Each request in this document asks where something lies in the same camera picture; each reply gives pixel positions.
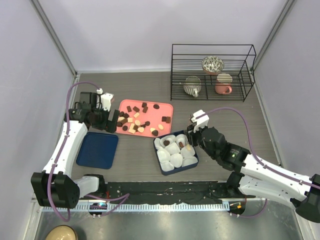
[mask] dark chocolate piece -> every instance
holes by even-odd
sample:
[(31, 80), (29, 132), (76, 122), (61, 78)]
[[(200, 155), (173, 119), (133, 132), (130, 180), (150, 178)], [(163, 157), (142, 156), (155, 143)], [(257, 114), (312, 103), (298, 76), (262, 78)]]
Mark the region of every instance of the dark chocolate piece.
[(159, 132), (158, 132), (157, 130), (154, 130), (154, 131), (152, 132), (152, 135), (153, 135), (153, 136), (158, 136), (158, 134), (159, 134)]
[(136, 111), (137, 113), (140, 111), (140, 109), (137, 108), (136, 106), (133, 107), (133, 110)]
[(165, 146), (168, 146), (170, 144), (170, 141), (168, 141), (168, 140), (165, 140), (164, 142), (163, 142), (163, 145), (165, 145)]
[(120, 123), (122, 123), (122, 124), (126, 124), (127, 122), (128, 122), (128, 118), (125, 118), (125, 119), (120, 121)]

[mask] bowl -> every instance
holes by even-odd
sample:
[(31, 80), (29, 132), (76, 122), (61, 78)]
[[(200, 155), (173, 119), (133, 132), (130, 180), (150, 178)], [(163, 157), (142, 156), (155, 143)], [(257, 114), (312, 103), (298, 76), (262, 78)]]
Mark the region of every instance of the bowl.
[(224, 67), (224, 61), (217, 56), (206, 56), (202, 60), (202, 69), (209, 75), (218, 75)]

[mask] gray floor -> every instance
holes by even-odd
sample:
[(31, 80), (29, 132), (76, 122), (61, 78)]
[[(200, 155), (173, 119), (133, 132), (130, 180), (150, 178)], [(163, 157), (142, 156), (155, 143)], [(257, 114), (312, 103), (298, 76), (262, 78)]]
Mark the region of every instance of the gray floor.
[[(184, 130), (188, 125), (190, 114), (202, 109), (204, 111), (218, 107), (233, 107), (246, 117), (251, 130), (256, 153), (271, 163), (277, 163), (276, 155), (269, 137), (267, 126), (254, 88), (242, 101), (170, 101), (169, 72), (136, 72), (136, 73), (97, 73), (82, 74), (80, 82), (90, 81), (98, 84), (104, 91), (113, 93), (115, 101), (112, 110), (118, 109), (124, 99), (170, 103), (173, 106), (171, 131)], [(87, 84), (78, 86), (75, 100), (81, 91), (93, 92), (94, 88)], [(210, 116), (209, 127), (214, 126), (223, 133), (227, 141), (249, 148), (247, 132), (242, 119), (234, 112), (220, 111)], [(152, 139), (132, 135), (118, 134), (119, 142), (112, 168), (109, 170), (78, 166), (74, 162), (72, 178), (81, 178), (84, 174), (101, 174), (106, 181), (213, 181), (227, 180), (230, 172), (222, 169), (209, 158), (199, 147), (199, 164), (196, 168), (163, 176), (160, 172), (153, 149)]]

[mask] wire shelf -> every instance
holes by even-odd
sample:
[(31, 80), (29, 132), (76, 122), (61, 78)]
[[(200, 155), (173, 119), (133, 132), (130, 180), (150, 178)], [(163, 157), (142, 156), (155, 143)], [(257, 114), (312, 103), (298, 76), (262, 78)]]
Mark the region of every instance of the wire shelf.
[[(245, 101), (255, 84), (255, 75), (250, 69), (255, 63), (256, 55), (252, 44), (173, 44), (171, 100)], [(223, 60), (224, 68), (221, 73), (232, 77), (230, 94), (216, 92), (217, 75), (207, 74), (202, 67), (202, 60), (207, 56), (217, 56)], [(191, 76), (199, 78), (188, 82), (201, 86), (198, 97), (187, 94), (184, 90), (186, 79)]]

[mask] navy blue tray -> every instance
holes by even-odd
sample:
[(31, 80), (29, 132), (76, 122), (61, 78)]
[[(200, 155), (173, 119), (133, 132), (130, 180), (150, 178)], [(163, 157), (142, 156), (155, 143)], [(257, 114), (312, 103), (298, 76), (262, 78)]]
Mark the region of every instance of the navy blue tray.
[[(169, 133), (169, 134), (166, 134), (166, 135), (159, 136), (159, 138), (162, 139), (163, 137), (169, 136), (169, 135), (178, 136), (179, 134), (184, 134), (184, 131), (182, 130), (182, 131), (172, 132), (172, 133)], [(156, 159), (158, 160), (159, 167), (160, 167), (160, 171), (161, 171), (162, 175), (168, 176), (168, 175), (176, 174), (176, 173), (179, 173), (179, 172), (188, 170), (188, 169), (193, 169), (193, 168), (195, 168), (195, 167), (198, 165), (198, 163), (199, 163), (199, 157), (198, 157), (198, 155), (197, 155), (196, 149), (194, 148), (194, 152), (195, 152), (195, 155), (194, 155), (194, 156), (196, 157), (196, 159), (198, 159), (198, 162), (197, 162), (197, 163), (191, 164), (191, 165), (189, 165), (189, 166), (182, 166), (182, 167), (179, 167), (179, 168), (174, 168), (172, 171), (162, 171), (162, 168), (161, 168), (161, 165), (160, 165), (160, 162), (159, 162), (159, 158), (158, 158), (158, 155), (157, 155), (157, 149), (156, 149), (156, 147), (155, 147), (155, 140), (153, 140), (153, 147), (154, 147), (154, 150), (155, 150)]]
[(76, 164), (90, 168), (110, 169), (114, 162), (118, 141), (117, 135), (88, 132), (83, 139)]

